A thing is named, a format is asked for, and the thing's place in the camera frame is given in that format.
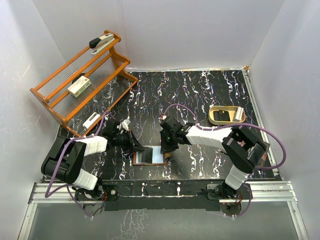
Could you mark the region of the brown leather card holder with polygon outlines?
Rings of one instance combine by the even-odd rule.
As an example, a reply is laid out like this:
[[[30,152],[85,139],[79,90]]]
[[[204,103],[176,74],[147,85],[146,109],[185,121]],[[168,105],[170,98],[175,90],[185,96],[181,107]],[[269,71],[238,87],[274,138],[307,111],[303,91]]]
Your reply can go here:
[[[133,164],[135,166],[165,165],[171,155],[171,152],[162,153],[160,145],[144,146],[144,151],[134,153]]]

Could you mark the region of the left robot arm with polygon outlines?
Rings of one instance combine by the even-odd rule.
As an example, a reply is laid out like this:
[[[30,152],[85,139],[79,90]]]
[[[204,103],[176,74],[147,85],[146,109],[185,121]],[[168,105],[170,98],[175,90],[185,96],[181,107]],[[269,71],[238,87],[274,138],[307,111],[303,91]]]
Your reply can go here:
[[[108,119],[101,134],[84,137],[57,137],[41,165],[41,173],[51,179],[85,189],[93,200],[103,195],[99,178],[82,169],[86,156],[104,153],[115,147],[125,153],[143,152],[145,148],[129,128],[129,120]]]

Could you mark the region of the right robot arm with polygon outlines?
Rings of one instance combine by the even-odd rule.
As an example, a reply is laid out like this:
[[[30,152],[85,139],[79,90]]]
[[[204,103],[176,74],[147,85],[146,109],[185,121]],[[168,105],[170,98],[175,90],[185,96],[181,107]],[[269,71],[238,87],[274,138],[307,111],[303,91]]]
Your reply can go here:
[[[232,162],[232,167],[214,191],[214,195],[233,199],[241,192],[241,187],[249,175],[255,171],[268,150],[265,142],[242,124],[235,126],[203,127],[188,122],[185,125],[168,116],[160,123],[162,130],[161,153],[171,153],[180,145],[205,145],[220,149]]]

